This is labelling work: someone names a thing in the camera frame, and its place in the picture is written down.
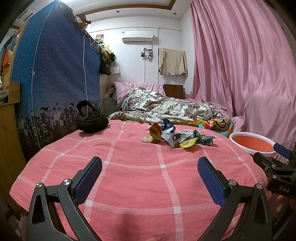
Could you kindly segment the person's right hand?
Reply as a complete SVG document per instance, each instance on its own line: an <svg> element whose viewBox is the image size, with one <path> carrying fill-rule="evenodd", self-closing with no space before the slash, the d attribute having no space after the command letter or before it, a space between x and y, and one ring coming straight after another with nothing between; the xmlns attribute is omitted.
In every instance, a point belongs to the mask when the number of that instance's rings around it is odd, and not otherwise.
<svg viewBox="0 0 296 241"><path fill-rule="evenodd" d="M295 211L295 199L290 199L271 191L266 191L267 210L271 220L279 218L287 210Z"/></svg>

